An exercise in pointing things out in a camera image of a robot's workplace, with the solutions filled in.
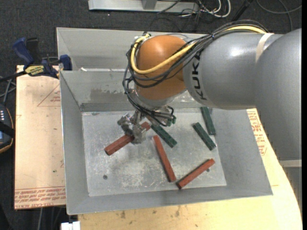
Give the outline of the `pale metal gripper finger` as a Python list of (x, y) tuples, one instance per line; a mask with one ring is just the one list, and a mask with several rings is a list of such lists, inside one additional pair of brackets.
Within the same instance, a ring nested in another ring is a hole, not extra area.
[(117, 124), (123, 129), (123, 131), (130, 130), (130, 126), (132, 122), (130, 120), (131, 115), (129, 113), (125, 113), (118, 121)]
[(142, 127), (141, 125), (134, 125), (132, 127), (132, 136), (133, 140), (132, 143), (140, 144), (146, 139), (146, 128)]

